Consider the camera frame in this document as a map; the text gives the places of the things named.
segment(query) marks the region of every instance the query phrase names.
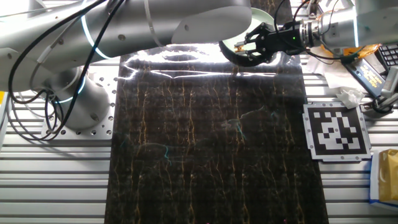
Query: blue cable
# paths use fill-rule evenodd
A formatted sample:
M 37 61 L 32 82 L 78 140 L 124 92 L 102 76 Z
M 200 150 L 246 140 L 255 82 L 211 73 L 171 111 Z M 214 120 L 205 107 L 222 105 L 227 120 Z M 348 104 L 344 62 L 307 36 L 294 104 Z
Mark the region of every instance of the blue cable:
M 170 166 L 171 166 L 172 161 L 170 161 L 170 158 L 169 158 L 169 148 L 167 146 L 164 146 L 164 147 L 166 147 L 166 153 L 164 154 L 164 157 L 169 161 Z

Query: black marble surface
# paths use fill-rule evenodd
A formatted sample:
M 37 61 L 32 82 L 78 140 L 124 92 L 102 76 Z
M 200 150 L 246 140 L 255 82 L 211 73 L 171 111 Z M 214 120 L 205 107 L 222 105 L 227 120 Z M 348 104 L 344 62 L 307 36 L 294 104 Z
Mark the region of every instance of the black marble surface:
M 299 57 L 239 68 L 216 44 L 171 45 L 121 65 L 106 223 L 328 223 Z

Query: robotic arm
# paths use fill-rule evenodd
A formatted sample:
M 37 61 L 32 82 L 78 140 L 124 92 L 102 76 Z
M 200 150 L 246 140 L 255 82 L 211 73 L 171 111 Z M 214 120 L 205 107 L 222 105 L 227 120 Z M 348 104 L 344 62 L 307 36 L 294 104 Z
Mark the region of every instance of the robotic arm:
M 279 31 L 270 29 L 269 24 L 261 24 L 236 47 L 255 42 L 256 50 L 241 54 L 262 63 L 278 51 L 296 55 L 321 44 L 335 53 L 348 47 L 398 42 L 397 12 L 396 1 L 355 0 L 355 7 L 339 10 L 333 15 L 325 13 L 313 22 L 288 22 Z
M 0 91 L 8 90 L 11 67 L 30 43 L 56 23 L 96 1 L 84 0 L 56 7 L 24 22 L 0 22 Z M 42 52 L 73 21 L 41 41 L 18 68 L 13 91 L 37 88 L 52 75 L 83 65 L 93 40 L 116 2 L 105 1 L 71 26 L 42 63 L 30 86 L 29 78 Z M 249 0 L 125 1 L 110 23 L 92 62 L 167 44 L 216 42 L 242 33 L 250 23 Z

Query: crumpled tissue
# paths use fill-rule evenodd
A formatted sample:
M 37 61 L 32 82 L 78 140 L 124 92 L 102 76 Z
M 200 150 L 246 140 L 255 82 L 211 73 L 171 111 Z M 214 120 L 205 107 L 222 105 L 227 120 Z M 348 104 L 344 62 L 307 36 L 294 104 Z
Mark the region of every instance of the crumpled tissue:
M 348 109 L 359 106 L 361 100 L 365 97 L 365 95 L 357 89 L 340 88 L 340 92 L 341 94 L 336 94 L 336 96 Z

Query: black cable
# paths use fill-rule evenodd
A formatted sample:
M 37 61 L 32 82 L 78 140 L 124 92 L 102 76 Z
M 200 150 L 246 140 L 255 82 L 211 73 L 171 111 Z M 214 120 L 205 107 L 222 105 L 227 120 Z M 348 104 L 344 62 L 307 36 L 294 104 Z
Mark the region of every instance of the black cable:
M 80 13 L 85 14 L 85 13 L 88 12 L 88 10 L 94 8 L 95 6 L 97 6 L 98 4 L 100 4 L 100 3 L 104 2 L 104 1 L 105 1 L 105 0 L 100 0 L 100 1 L 98 1 L 98 2 L 95 2 L 95 3 L 92 4 L 91 6 L 87 7 L 86 10 L 80 11 Z M 96 43 L 94 44 L 93 48 L 91 49 L 90 56 L 88 57 L 88 59 L 87 59 L 87 61 L 86 61 L 85 68 L 83 69 L 83 72 L 82 72 L 81 77 L 80 77 L 80 79 L 79 79 L 79 83 L 77 84 L 77 87 L 76 87 L 76 90 L 75 90 L 75 94 L 73 95 L 73 98 L 72 98 L 71 103 L 70 103 L 70 107 L 69 107 L 69 109 L 68 109 L 68 111 L 67 111 L 65 117 L 63 117 L 63 110 L 62 110 L 62 107 L 59 105 L 59 103 L 58 103 L 57 101 L 56 101 L 56 102 L 53 102 L 53 101 L 52 101 L 54 110 L 56 110 L 56 107 L 59 106 L 60 112 L 61 112 L 61 125 L 60 125 L 60 127 L 59 127 L 56 131 L 52 131 L 53 133 L 55 133 L 55 136 L 53 136 L 53 137 L 50 138 L 50 139 L 46 139 L 47 137 L 49 137 L 49 136 L 51 135 L 51 133 L 48 133 L 46 136 L 44 136 L 44 137 L 42 137 L 42 138 L 38 138 L 38 137 L 36 137 L 36 136 L 33 136 L 33 135 L 29 134 L 28 130 L 26 130 L 26 128 L 19 122 L 19 118 L 17 117 L 17 115 L 16 115 L 16 113 L 15 113 L 15 111 L 14 111 L 14 115 L 16 116 L 16 119 L 17 119 L 17 121 L 19 122 L 19 124 L 21 125 L 21 127 L 27 132 L 27 134 L 31 135 L 31 136 L 33 137 L 33 139 L 29 139 L 29 138 L 23 136 L 21 133 L 18 132 L 18 130 L 17 130 L 17 129 L 15 128 L 15 126 L 12 124 L 11 126 L 14 128 L 14 130 L 16 130 L 16 132 L 17 132 L 21 137 L 23 137 L 24 139 L 29 140 L 29 141 L 50 141 L 50 140 L 53 140 L 55 137 L 58 136 L 58 134 L 60 133 L 60 131 L 62 130 L 62 128 L 65 126 L 65 124 L 66 124 L 66 122 L 67 122 L 67 120 L 68 120 L 68 118 L 69 118 L 69 116 L 70 116 L 70 114 L 71 114 L 71 112 L 72 112 L 73 106 L 74 106 L 74 104 L 75 104 L 75 102 L 76 102 L 76 99 L 77 99 L 77 96 L 78 96 L 78 90 L 80 89 L 80 86 L 81 86 L 81 84 L 83 83 L 83 80 L 84 80 L 84 78 L 85 78 L 85 74 L 86 74 L 86 72 L 87 72 L 87 70 L 88 70 L 88 66 L 90 65 L 90 62 L 91 62 L 91 60 L 92 60 L 92 58 L 93 58 L 93 56 L 94 56 L 94 54 L 95 54 L 95 50 L 96 50 L 96 48 L 98 47 L 99 42 L 101 41 L 101 38 L 102 38 L 102 36 L 104 35 L 105 30 L 106 30 L 106 28 L 108 27 L 108 25 L 109 25 L 111 19 L 113 18 L 113 16 L 115 15 L 116 11 L 119 9 L 120 5 L 121 5 L 123 2 L 124 2 L 124 0 L 120 1 L 119 4 L 113 9 L 112 13 L 109 15 L 109 17 L 108 17 L 108 19 L 107 19 L 107 21 L 106 21 L 104 27 L 102 28 L 102 30 L 101 30 L 101 32 L 100 32 L 100 34 L 99 34 L 99 36 L 98 36 L 98 38 L 97 38 L 97 40 L 96 40 Z M 66 23 L 68 19 L 69 19 L 69 20 L 72 20 L 72 19 L 76 18 L 77 16 L 79 16 L 79 14 L 74 14 L 74 15 L 75 15 L 75 16 L 72 15 L 72 16 L 66 18 L 64 21 L 58 23 L 57 25 L 58 25 L 58 26 L 61 26 L 60 24 L 61 24 L 61 23 Z M 34 41 L 34 43 L 32 43 L 32 44 L 30 45 L 30 47 L 28 47 L 28 49 L 26 49 L 26 50 L 24 51 L 24 52 L 25 52 L 24 56 L 18 58 L 17 62 L 19 62 L 19 63 L 16 62 L 16 64 L 14 64 L 15 69 L 13 69 L 12 72 L 11 72 L 11 74 L 10 74 L 9 85 L 12 84 L 12 78 L 13 78 L 13 75 L 15 74 L 16 68 L 17 68 L 18 65 L 21 63 L 21 61 L 23 60 L 23 58 L 27 55 L 27 53 L 29 53 L 29 51 L 31 50 L 31 48 L 34 47 L 35 45 L 37 45 L 46 35 L 49 35 L 51 32 L 53 32 L 55 29 L 57 29 L 57 28 L 58 28 L 57 25 L 54 26 L 54 27 L 52 27 L 52 28 L 50 28 L 48 31 L 46 31 L 44 34 L 42 34 L 38 39 L 36 39 L 36 40 Z M 47 113 L 47 116 L 46 116 L 46 123 L 47 123 L 47 125 L 49 126 L 48 119 L 49 119 L 49 117 L 48 117 L 48 113 Z M 52 128 L 53 130 L 56 128 L 56 122 L 57 122 L 57 120 L 58 120 L 58 119 L 55 118 L 54 127 Z
M 9 122 L 10 122 L 10 125 L 11 125 L 11 127 L 13 128 L 13 130 L 14 130 L 20 137 L 24 138 L 24 139 L 27 140 L 27 141 L 45 141 L 45 139 L 46 139 L 47 137 L 50 136 L 50 134 L 47 134 L 46 136 L 44 136 L 44 137 L 42 137 L 42 138 L 38 138 L 37 136 L 34 136 L 33 134 L 30 134 L 29 131 L 26 129 L 26 127 L 25 127 L 24 125 L 22 125 L 22 123 L 21 123 L 21 121 L 20 121 L 20 119 L 19 119 L 19 117 L 18 117 L 18 114 L 16 113 L 15 105 L 14 105 L 14 102 L 12 101 L 12 99 L 10 99 L 9 103 L 11 104 L 11 110 L 14 112 L 15 119 L 16 119 L 16 121 L 18 122 L 19 126 L 26 132 L 26 134 L 30 135 L 32 138 L 28 138 L 28 137 L 24 136 L 24 134 L 22 134 L 21 132 L 18 131 L 18 129 L 14 126 L 14 123 L 13 123 L 12 120 L 11 120 L 11 115 L 9 114 L 9 111 L 10 111 L 10 110 L 7 110 L 7 117 L 8 117 L 8 120 L 9 120 Z
M 279 4 L 279 6 L 278 6 L 278 8 L 277 8 L 277 10 L 276 10 L 276 12 L 275 12 L 275 18 L 274 18 L 274 27 L 275 27 L 275 32 L 276 32 L 276 35 L 278 36 L 278 38 L 281 40 L 281 41 L 283 41 L 283 43 L 285 43 L 285 44 L 287 44 L 287 45 L 289 45 L 289 46 L 291 46 L 291 47 L 293 47 L 293 48 L 296 48 L 296 49 L 299 49 L 299 50 L 303 50 L 303 51 L 306 51 L 306 53 L 307 54 L 309 54 L 309 55 L 311 55 L 312 57 L 315 57 L 315 58 L 317 58 L 318 60 L 321 58 L 321 59 L 325 59 L 325 60 L 342 60 L 342 59 L 345 59 L 345 58 L 348 58 L 348 57 L 352 57 L 352 56 L 354 56 L 355 54 L 357 54 L 357 53 L 353 53 L 353 54 L 351 54 L 351 55 L 348 55 L 348 56 L 341 56 L 341 57 L 324 57 L 324 56 L 321 56 L 321 55 L 317 55 L 317 54 L 315 54 L 315 53 L 312 53 L 311 52 L 311 50 L 309 50 L 309 49 L 305 49 L 304 47 L 300 47 L 300 46 L 296 46 L 296 45 L 292 45 L 291 43 L 288 43 L 285 39 L 283 39 L 282 38 L 282 36 L 279 34 L 279 29 L 278 29 L 278 25 L 277 25 L 277 16 L 278 16 L 278 12 L 279 12 L 279 9 L 280 9 L 280 7 L 282 6 L 282 4 L 285 2 L 286 0 L 282 0 L 281 2 L 280 2 L 280 4 Z M 299 13 L 299 10 L 301 9 L 301 8 L 303 8 L 304 7 L 304 5 L 306 4 L 306 3 L 308 3 L 310 0 L 305 0 L 303 3 L 301 3 L 301 5 L 297 8 L 297 10 L 296 10 L 296 12 L 295 12 L 295 14 L 294 14 L 294 17 L 293 17 L 293 23 L 295 24 L 295 22 L 296 22 L 296 17 L 297 17 L 297 14 Z
M 331 27 L 331 17 L 333 16 L 333 13 L 335 12 L 335 7 L 336 7 L 338 1 L 340 1 L 340 0 L 337 0 L 336 3 L 335 3 L 335 5 L 333 6 L 333 9 L 331 9 L 330 21 L 329 21 L 329 27 L 328 27 L 328 29 L 327 29 L 324 33 L 320 34 L 320 36 L 325 35 L 327 32 L 329 32 L 330 27 Z
M 33 97 L 31 100 L 29 101 L 19 101 L 17 100 L 17 98 L 14 95 L 14 92 L 12 91 L 12 81 L 14 80 L 14 76 L 15 73 L 18 69 L 18 66 L 22 63 L 23 59 L 27 56 L 27 54 L 37 45 L 39 44 L 44 38 L 46 38 L 46 36 L 48 36 L 49 34 L 51 34 L 52 32 L 54 32 L 55 30 L 57 30 L 59 27 L 65 25 L 66 23 L 70 22 L 71 20 L 77 18 L 78 16 L 82 16 L 85 15 L 88 11 L 92 10 L 94 7 L 100 5 L 102 2 L 105 2 L 106 0 L 98 0 L 96 2 L 94 2 L 93 4 L 91 4 L 90 6 L 72 14 L 71 16 L 67 17 L 66 19 L 62 20 L 61 22 L 55 24 L 53 27 L 51 27 L 50 29 L 48 29 L 47 31 L 45 31 L 42 35 L 40 35 L 37 39 L 35 39 L 24 51 L 23 53 L 21 53 L 21 55 L 18 57 L 18 59 L 16 60 L 15 64 L 12 66 L 11 72 L 10 72 L 10 76 L 8 79 L 8 92 L 10 94 L 10 97 L 13 101 L 15 101 L 16 103 L 19 104 L 28 104 L 33 102 L 35 99 L 37 99 L 40 94 L 42 94 L 43 92 L 45 92 L 45 90 L 42 90 L 40 92 L 38 92 L 38 94 Z
M 279 6 L 278 6 L 278 8 L 276 9 L 276 12 L 275 12 L 275 16 L 274 16 L 274 17 L 275 17 L 275 18 L 274 18 L 274 27 L 275 27 L 276 36 L 278 36 L 278 38 L 279 38 L 281 41 L 283 41 L 283 43 L 287 44 L 288 46 L 291 46 L 291 47 L 293 47 L 293 48 L 300 49 L 300 50 L 305 50 L 305 48 L 303 48 L 303 47 L 299 47 L 299 46 L 296 46 L 296 45 L 292 45 L 291 43 L 288 43 L 285 39 L 282 38 L 282 36 L 281 36 L 280 33 L 279 33 L 279 28 L 278 28 L 278 23 L 277 23 L 277 16 L 278 16 L 278 12 L 279 12 L 280 7 L 282 7 L 282 4 L 283 4 L 285 1 L 286 1 L 286 0 L 282 0 L 282 1 L 280 2 Z M 300 5 L 300 7 L 298 7 L 298 9 L 296 10 L 296 13 L 299 11 L 299 9 L 300 9 L 301 7 L 303 7 L 302 5 Z
M 86 72 L 87 72 L 87 70 L 88 70 L 88 67 L 90 66 L 91 60 L 92 60 L 93 57 L 94 57 L 95 50 L 96 50 L 96 48 L 98 47 L 98 45 L 100 44 L 101 39 L 102 39 L 102 37 L 104 36 L 104 33 L 105 33 L 106 29 L 107 29 L 108 26 L 109 26 L 109 23 L 112 21 L 112 18 L 114 17 L 114 15 L 116 14 L 116 12 L 118 11 L 118 9 L 120 8 L 120 6 L 121 6 L 121 4 L 122 4 L 123 2 L 124 2 L 124 0 L 120 0 L 120 1 L 118 2 L 118 4 L 117 4 L 117 5 L 115 6 L 115 8 L 112 10 L 111 14 L 108 16 L 108 18 L 107 18 L 107 20 L 106 20 L 104 26 L 102 27 L 101 31 L 99 32 L 98 37 L 97 37 L 97 39 L 96 39 L 96 41 L 95 41 L 95 43 L 94 43 L 94 46 L 91 48 L 91 52 L 90 52 L 90 54 L 89 54 L 89 56 L 88 56 L 88 58 L 87 58 L 87 61 L 86 61 L 86 63 L 85 63 L 85 66 L 84 66 L 84 68 L 83 68 L 83 71 L 82 71 L 82 73 L 81 73 L 81 76 L 80 76 L 80 78 L 79 78 L 78 84 L 77 84 L 76 89 L 75 89 L 75 93 L 73 94 L 73 98 L 72 98 L 72 100 L 71 100 L 71 102 L 70 102 L 70 105 L 69 105 L 69 109 L 68 109 L 68 111 L 67 111 L 67 113 L 66 113 L 66 115 L 65 115 L 64 120 L 61 122 L 60 127 L 55 131 L 56 134 L 59 134 L 59 132 L 62 130 L 62 128 L 65 126 L 66 122 L 68 121 L 68 118 L 69 118 L 69 116 L 70 116 L 71 113 L 72 113 L 73 107 L 74 107 L 74 105 L 75 105 L 75 103 L 76 103 L 76 100 L 77 100 L 77 97 L 78 97 L 78 95 L 79 95 L 79 89 L 80 89 L 80 87 L 81 87 L 81 85 L 82 85 L 82 83 L 83 83 L 83 80 L 85 79 L 85 75 L 86 75 Z

